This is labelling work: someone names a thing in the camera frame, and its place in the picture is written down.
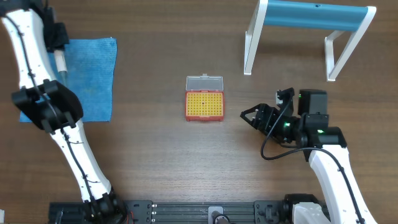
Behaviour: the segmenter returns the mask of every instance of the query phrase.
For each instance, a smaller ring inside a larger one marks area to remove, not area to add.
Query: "gray plastic lid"
[[[224,91],[223,77],[208,76],[207,74],[203,74],[202,76],[187,76],[185,89],[187,91]]]

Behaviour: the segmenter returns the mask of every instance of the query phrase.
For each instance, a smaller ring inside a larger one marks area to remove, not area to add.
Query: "blue towel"
[[[83,107],[83,121],[110,121],[112,115],[113,71],[118,51],[116,39],[70,40],[65,46],[68,88],[76,94]],[[58,75],[52,53],[51,67]],[[20,122],[31,122],[21,113]]]

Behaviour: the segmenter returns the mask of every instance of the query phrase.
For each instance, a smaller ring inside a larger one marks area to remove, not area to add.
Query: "black cable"
[[[32,83],[33,83],[33,86],[34,86],[34,89],[35,89],[36,93],[37,93],[41,98],[43,98],[44,102],[47,104],[47,106],[51,109],[52,113],[53,113],[54,116],[56,117],[56,121],[57,121],[57,123],[58,123],[58,126],[60,127],[60,131],[61,131],[61,133],[63,134],[63,137],[65,138],[65,141],[67,142],[67,145],[68,145],[70,154],[72,155],[72,158],[73,158],[73,160],[75,161],[77,167],[79,168],[79,170],[80,170],[80,172],[81,172],[81,174],[82,174],[83,180],[85,181],[85,185],[86,185],[86,188],[87,188],[88,195],[90,196],[90,200],[91,200],[91,201],[92,201],[92,200],[95,200],[93,194],[91,193],[90,185],[88,184],[88,181],[87,181],[87,176],[86,176],[84,170],[81,168],[81,165],[80,165],[79,162],[77,161],[77,158],[76,158],[75,154],[73,153],[72,146],[71,146],[71,142],[69,141],[69,136],[66,134],[66,132],[65,132],[65,131],[63,130],[63,128],[62,128],[62,124],[61,124],[61,121],[60,121],[59,118],[58,118],[57,112],[55,111],[54,107],[51,105],[49,99],[47,99],[47,97],[44,96],[44,94],[39,90],[39,88],[38,88],[38,86],[37,86],[37,84],[36,84],[36,81],[35,81],[35,79],[34,79],[35,75],[32,73],[32,69],[31,69],[30,64],[29,64],[29,59],[27,58],[27,52],[26,52],[25,42],[24,42],[24,39],[22,38],[22,36],[23,36],[24,34],[19,30],[18,25],[17,25],[9,16],[5,15],[4,17],[5,17],[6,19],[8,19],[8,21],[10,21],[10,23],[11,23],[11,24],[15,27],[15,29],[17,30],[17,33],[18,33],[18,36],[19,36],[19,40],[21,41],[22,50],[23,50],[23,52],[24,52],[24,58],[25,58],[25,63],[26,63],[26,67],[27,67],[27,74],[28,74],[28,76],[30,76],[30,79],[32,80]]]
[[[354,196],[353,189],[351,188],[351,184],[349,183],[349,180],[348,180],[348,178],[347,178],[347,175],[346,175],[346,173],[345,173],[345,171],[344,171],[344,167],[341,166],[341,164],[338,162],[338,159],[337,159],[332,153],[330,153],[330,152],[327,151],[327,150],[319,149],[319,148],[315,148],[315,147],[304,147],[304,148],[300,148],[300,149],[293,149],[293,150],[291,150],[291,151],[289,151],[289,152],[285,152],[285,153],[279,154],[278,156],[274,156],[274,157],[266,157],[266,156],[264,155],[264,146],[266,145],[268,139],[272,136],[272,132],[273,132],[274,128],[276,127],[276,124],[278,123],[278,121],[279,121],[279,119],[282,117],[282,115],[285,113],[286,108],[291,104],[291,101],[292,101],[292,97],[290,98],[290,100],[289,100],[289,102],[287,103],[286,107],[285,107],[285,108],[282,110],[282,112],[280,113],[279,117],[276,119],[274,125],[271,127],[271,130],[268,132],[268,135],[267,135],[266,139],[265,139],[264,142],[262,143],[262,145],[261,145],[261,157],[262,157],[263,159],[267,160],[267,161],[270,161],[270,160],[279,159],[279,158],[288,156],[288,155],[293,154],[293,153],[296,153],[296,152],[307,151],[307,150],[310,150],[310,151],[311,151],[311,150],[316,150],[316,151],[321,151],[321,152],[326,153],[328,156],[330,156],[330,157],[334,160],[334,162],[336,163],[337,167],[339,168],[339,171],[340,171],[341,174],[343,175],[344,181],[346,182],[346,185],[347,185],[347,189],[348,189],[348,192],[349,192],[349,196],[351,196],[351,199],[352,199],[352,201],[353,201],[355,213],[356,213],[357,216],[358,216],[358,221],[359,221],[359,223],[360,223],[360,224],[365,224],[365,221],[364,221],[364,219],[362,218],[361,212],[359,211],[358,204],[356,203],[356,199],[355,199],[355,196]],[[271,116],[270,116],[270,118],[268,119],[268,122],[267,122],[267,126],[266,126],[266,127],[268,127],[268,124],[269,124],[269,121],[270,121],[270,120],[271,120]]]

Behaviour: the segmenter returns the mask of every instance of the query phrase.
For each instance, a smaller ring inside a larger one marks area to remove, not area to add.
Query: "blue roller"
[[[269,0],[264,25],[357,31],[367,7]]]

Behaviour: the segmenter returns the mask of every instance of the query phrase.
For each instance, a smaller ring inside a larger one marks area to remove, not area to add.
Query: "wooden tabletop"
[[[323,198],[302,154],[263,160],[264,135],[239,117],[259,103],[275,106],[278,89],[317,88],[328,92],[330,125],[345,135],[372,215],[397,223],[398,1],[319,2],[377,7],[334,83],[325,75],[327,30],[264,27],[252,75],[243,75],[244,32],[256,0],[50,1],[71,39],[117,39],[111,122],[85,123],[117,193],[157,202]],[[0,209],[7,222],[45,223],[49,202],[79,202],[80,191],[50,136],[18,122],[10,97],[17,64],[3,27],[0,34]],[[336,41],[335,54],[347,39]],[[202,73],[224,78],[223,122],[185,121],[186,76]],[[266,153],[285,150],[270,142]]]

